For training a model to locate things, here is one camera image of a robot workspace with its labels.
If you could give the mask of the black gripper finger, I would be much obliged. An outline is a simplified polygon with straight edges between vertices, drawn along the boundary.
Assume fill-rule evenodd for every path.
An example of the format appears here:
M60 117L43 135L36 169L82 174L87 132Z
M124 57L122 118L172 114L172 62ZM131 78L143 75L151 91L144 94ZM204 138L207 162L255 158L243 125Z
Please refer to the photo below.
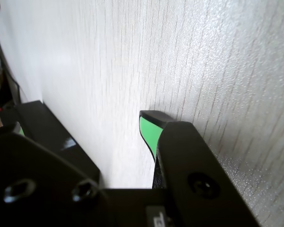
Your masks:
M256 227L239 192L194 125L142 110L140 134L160 166L179 227Z
M95 181L16 132L0 127L0 227L111 227Z

